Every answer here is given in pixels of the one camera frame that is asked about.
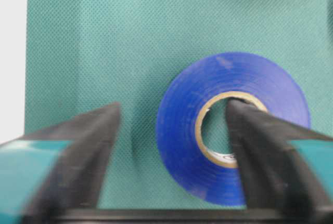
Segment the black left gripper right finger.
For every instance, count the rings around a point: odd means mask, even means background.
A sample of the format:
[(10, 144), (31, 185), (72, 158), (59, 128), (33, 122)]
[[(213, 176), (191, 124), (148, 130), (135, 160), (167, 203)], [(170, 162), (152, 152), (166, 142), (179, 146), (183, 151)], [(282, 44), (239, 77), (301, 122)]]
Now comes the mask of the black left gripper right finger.
[(332, 138), (230, 99), (226, 107), (246, 206), (332, 223)]

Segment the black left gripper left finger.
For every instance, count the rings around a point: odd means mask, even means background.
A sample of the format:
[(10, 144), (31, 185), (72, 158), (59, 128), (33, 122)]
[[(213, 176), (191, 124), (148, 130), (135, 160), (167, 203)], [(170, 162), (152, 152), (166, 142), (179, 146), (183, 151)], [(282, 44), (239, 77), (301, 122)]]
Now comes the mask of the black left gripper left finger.
[(1, 223), (95, 208), (120, 122), (113, 102), (1, 144)]

